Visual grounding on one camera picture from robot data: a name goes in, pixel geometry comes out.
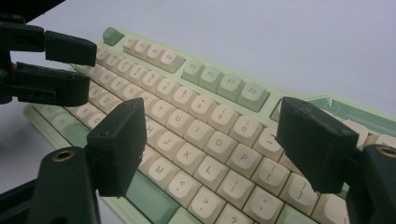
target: white background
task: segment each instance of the white background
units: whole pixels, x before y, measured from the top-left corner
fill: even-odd
[[[31,21],[97,42],[125,28],[299,95],[331,93],[396,115],[392,0],[67,0]],[[43,53],[13,62],[68,68]],[[0,192],[36,177],[53,150],[16,99],[0,105]],[[101,208],[103,223],[117,223]]]

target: spacebar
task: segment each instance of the spacebar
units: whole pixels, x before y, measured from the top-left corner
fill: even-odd
[[[180,207],[174,199],[139,171],[134,174],[126,198],[153,223],[168,223]]]

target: keyboard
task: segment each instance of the keyboard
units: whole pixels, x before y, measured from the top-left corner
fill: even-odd
[[[277,143],[284,96],[355,130],[357,148],[396,147],[396,118],[330,95],[281,90],[219,64],[109,27],[78,107],[26,106],[55,148],[84,147],[119,103],[144,99],[148,141],[126,198],[104,198],[125,223],[349,223],[345,196],[319,194]]]

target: white table surface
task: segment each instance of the white table surface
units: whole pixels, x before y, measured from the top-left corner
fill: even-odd
[[[281,89],[332,93],[396,116],[396,2],[392,0],[78,1],[30,24],[97,42],[125,28]],[[43,53],[13,62],[56,68]],[[0,193],[38,172],[53,147],[16,99],[0,105]],[[103,223],[121,223],[101,205]]]

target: mechanical keyboard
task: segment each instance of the mechanical keyboard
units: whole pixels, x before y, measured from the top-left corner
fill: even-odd
[[[78,107],[28,105],[56,148],[84,147],[117,104],[144,99],[148,141],[126,198],[104,198],[126,223],[348,223],[345,190],[319,194],[276,142],[280,102],[304,99],[396,147],[396,118],[330,95],[304,97],[126,30],[107,28]]]

